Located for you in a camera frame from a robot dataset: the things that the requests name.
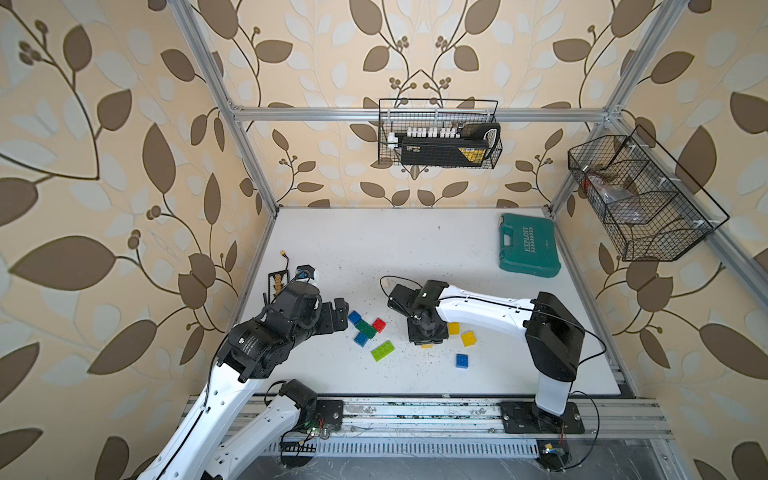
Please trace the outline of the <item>lime green lego brick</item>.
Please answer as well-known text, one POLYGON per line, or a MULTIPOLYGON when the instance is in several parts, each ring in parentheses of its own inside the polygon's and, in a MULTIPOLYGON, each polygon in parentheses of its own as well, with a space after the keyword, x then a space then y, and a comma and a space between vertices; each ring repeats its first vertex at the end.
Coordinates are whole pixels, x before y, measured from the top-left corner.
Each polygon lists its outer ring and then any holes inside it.
POLYGON ((371 351, 371 356, 375 362, 380 362, 394 351, 394 345, 390 341, 385 341, 371 351))

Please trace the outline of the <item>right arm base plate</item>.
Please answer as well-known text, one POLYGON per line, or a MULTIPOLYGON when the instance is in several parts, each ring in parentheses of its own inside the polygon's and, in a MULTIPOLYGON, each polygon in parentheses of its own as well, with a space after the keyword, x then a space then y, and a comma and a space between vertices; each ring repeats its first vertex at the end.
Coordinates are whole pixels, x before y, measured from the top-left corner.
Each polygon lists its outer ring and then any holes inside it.
POLYGON ((584 434, 585 427, 574 402, 567 402, 561 415, 540 409, 531 401, 502 401, 498 404, 507 434, 584 434))

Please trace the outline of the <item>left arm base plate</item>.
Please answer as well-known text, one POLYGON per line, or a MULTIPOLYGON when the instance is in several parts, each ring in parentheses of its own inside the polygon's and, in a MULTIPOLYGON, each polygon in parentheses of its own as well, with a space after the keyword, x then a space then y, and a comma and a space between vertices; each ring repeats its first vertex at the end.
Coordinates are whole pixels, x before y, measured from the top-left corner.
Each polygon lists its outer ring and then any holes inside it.
POLYGON ((301 410, 294 430, 303 433, 338 432, 341 430, 343 419, 342 400, 320 399, 301 410))

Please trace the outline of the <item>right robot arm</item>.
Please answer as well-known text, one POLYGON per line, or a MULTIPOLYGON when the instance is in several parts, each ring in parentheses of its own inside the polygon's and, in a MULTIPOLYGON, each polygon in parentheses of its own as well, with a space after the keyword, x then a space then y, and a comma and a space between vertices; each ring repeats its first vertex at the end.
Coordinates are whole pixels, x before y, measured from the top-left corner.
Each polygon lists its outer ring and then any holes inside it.
POLYGON ((588 331, 554 294, 502 298, 429 280, 417 289, 395 285, 387 294, 387 306, 406 318, 408 339, 414 345, 443 342, 452 323, 524 342, 539 372, 533 412, 552 417, 565 413, 588 331))

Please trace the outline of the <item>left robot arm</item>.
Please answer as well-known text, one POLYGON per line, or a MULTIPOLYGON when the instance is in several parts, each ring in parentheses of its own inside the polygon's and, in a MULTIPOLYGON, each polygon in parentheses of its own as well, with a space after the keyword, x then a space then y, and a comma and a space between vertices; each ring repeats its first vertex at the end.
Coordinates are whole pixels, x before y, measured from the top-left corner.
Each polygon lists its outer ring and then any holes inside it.
POLYGON ((142 479, 236 479, 267 448, 316 418, 317 394, 283 381, 265 410, 233 436, 241 410, 301 343, 344 331, 349 304, 324 301, 312 281, 291 281, 253 318, 232 328, 214 355, 201 394, 142 479))

